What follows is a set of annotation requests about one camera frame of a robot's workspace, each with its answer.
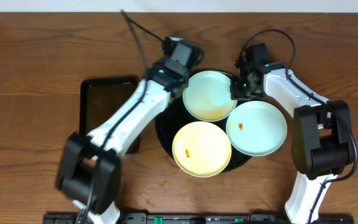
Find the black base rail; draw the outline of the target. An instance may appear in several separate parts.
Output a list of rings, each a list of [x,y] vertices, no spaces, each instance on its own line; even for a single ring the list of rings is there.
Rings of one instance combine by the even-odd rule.
[[[74,213],[44,214],[43,224],[75,223]],[[145,213],[127,213],[121,215],[118,224],[238,224],[238,223],[290,223],[284,215],[251,213],[246,216],[229,215],[147,215]],[[348,215],[320,216],[313,221],[316,224],[354,224],[354,218]]]

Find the light blue plate top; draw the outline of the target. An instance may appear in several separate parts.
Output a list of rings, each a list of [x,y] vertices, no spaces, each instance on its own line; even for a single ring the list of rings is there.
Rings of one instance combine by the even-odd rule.
[[[202,121],[219,121],[237,106],[231,99],[231,79],[217,71],[206,70],[192,75],[183,92],[187,111]]]

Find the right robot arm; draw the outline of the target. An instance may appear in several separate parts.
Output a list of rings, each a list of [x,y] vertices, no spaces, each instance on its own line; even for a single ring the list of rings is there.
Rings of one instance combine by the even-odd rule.
[[[313,92],[281,62],[272,62],[265,44],[250,45],[235,62],[233,100],[270,96],[293,118],[292,161],[298,171],[285,211],[291,223],[313,223],[328,187],[346,180],[345,166],[357,167],[357,147],[346,102]]]

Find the black rectangular water tray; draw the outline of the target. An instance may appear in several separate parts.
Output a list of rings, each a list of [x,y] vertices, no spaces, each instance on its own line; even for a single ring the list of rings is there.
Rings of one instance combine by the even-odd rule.
[[[139,78],[102,77],[82,81],[79,133],[87,135],[107,121],[135,92]]]

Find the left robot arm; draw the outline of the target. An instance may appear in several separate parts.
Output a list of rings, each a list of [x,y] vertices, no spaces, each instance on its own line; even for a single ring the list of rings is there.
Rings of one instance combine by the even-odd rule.
[[[71,134],[63,150],[55,186],[79,206],[75,223],[116,223],[114,201],[121,182],[121,161],[143,129],[182,95],[204,52],[180,39],[162,42],[164,56],[146,68],[132,96],[86,136]]]

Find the light blue plate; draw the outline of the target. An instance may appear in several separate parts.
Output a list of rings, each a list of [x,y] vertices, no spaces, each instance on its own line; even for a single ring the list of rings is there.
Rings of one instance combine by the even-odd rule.
[[[192,75],[183,92],[187,111],[202,121],[219,121],[237,106],[231,99],[231,79],[217,71],[206,70]]]
[[[237,106],[229,115],[226,134],[239,152],[248,156],[266,156],[284,143],[287,122],[274,105],[250,101]]]

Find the yellow plate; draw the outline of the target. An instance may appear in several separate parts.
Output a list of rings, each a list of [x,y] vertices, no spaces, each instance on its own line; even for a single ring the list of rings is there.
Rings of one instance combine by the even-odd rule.
[[[172,153],[181,170],[205,178],[217,175],[227,167],[232,148],[227,134],[220,127],[196,121],[176,133]]]

